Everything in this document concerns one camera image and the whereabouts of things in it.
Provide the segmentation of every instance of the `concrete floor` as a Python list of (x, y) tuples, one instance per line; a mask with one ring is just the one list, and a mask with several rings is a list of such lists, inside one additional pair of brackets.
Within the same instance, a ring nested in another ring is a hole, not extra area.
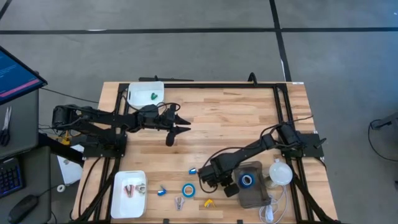
[[(281, 27), (397, 27), (394, 0), (276, 0)], [(13, 0), (0, 30), (273, 27), (267, 0)], [(284, 33), (290, 73), (305, 82), (324, 146), (339, 219), (396, 223), (398, 163), (372, 152), (368, 124), (398, 109), (398, 33)], [(49, 81), (48, 88), (98, 100), (104, 81), (174, 77), (206, 81), (283, 81), (274, 33), (2, 35), (0, 45)], [(40, 123), (56, 105), (83, 103), (40, 92)], [(396, 133), (372, 132), (375, 147), (398, 159)], [(52, 159), (52, 183), (62, 181)], [(53, 191), (58, 222), (69, 219), (77, 186)]]

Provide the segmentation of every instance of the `wooden table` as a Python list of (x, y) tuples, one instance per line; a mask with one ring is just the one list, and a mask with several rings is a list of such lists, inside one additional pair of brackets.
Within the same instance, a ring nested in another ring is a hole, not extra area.
[[(116, 102), (118, 82), (104, 83), (99, 109), (112, 111)], [(303, 84), (287, 83), (290, 104), (294, 119), (311, 115), (310, 105)], [(166, 88), (165, 102), (181, 105), (178, 114), (192, 122), (192, 130), (179, 134), (172, 147), (165, 145), (166, 132), (142, 130), (128, 134), (126, 155), (121, 160), (120, 171), (143, 170), (148, 178), (147, 210), (143, 217), (130, 220), (112, 220), (114, 223), (152, 222), (161, 223), (169, 218), (171, 223), (259, 223), (259, 209), (243, 209), (239, 206), (237, 195), (227, 198), (223, 188), (213, 194), (206, 194), (199, 188), (197, 175), (188, 175), (192, 167), (201, 167), (214, 152), (228, 146), (246, 146), (258, 140), (259, 133), (266, 127), (278, 123), (274, 94), (267, 88)], [(287, 120), (282, 102), (285, 120)], [(315, 130), (313, 119), (296, 122), (296, 129), (303, 133)], [(251, 158), (249, 161), (261, 161), (263, 169), (269, 167), (275, 158), (281, 158), (280, 151), (273, 149)], [(85, 161), (72, 217), (78, 215), (77, 208), (80, 192), (87, 173), (95, 158)], [(308, 188), (319, 206), (332, 218), (337, 219), (335, 206), (330, 192), (325, 168), (315, 159), (303, 159)], [(101, 178), (103, 159), (93, 168), (83, 193), (82, 211), (97, 194)], [(182, 211), (175, 209), (174, 198), (181, 195), (182, 186), (191, 182), (197, 192), (194, 198), (185, 200)], [(157, 196), (160, 185), (167, 189), (163, 197)], [(299, 192), (303, 219), (307, 218), (302, 195)], [(269, 190), (278, 197), (282, 188)], [(290, 188), (288, 187), (288, 210), (281, 223), (295, 223), (294, 208)], [(215, 208), (205, 208), (203, 204), (209, 198), (215, 201)], [(104, 196), (101, 218), (105, 218), (108, 193)], [(275, 217), (283, 211), (285, 199)]]

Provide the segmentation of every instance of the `white tray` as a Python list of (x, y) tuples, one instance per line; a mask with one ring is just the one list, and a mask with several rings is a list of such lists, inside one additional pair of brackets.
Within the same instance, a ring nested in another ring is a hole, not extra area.
[[(131, 198), (127, 197), (124, 186), (145, 184), (145, 194), (134, 190)], [(144, 171), (120, 171), (114, 177), (111, 216), (112, 218), (138, 218), (146, 210), (147, 178)]]
[[(152, 100), (150, 96), (155, 93), (157, 98)], [(137, 82), (129, 85), (127, 93), (127, 102), (141, 109), (146, 105), (157, 105), (164, 100), (164, 84), (163, 82)]]

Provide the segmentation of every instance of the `computer monitor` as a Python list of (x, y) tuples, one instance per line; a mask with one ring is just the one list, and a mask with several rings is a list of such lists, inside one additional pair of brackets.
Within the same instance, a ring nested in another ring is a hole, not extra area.
[(46, 84), (37, 72), (0, 46), (0, 105)]

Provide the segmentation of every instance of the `computer mouse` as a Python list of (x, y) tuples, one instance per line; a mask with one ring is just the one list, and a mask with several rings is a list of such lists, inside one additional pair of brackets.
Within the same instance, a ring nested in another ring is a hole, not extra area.
[(39, 202), (39, 198), (35, 195), (24, 197), (18, 204), (11, 209), (8, 214), (9, 223), (20, 223), (31, 212)]

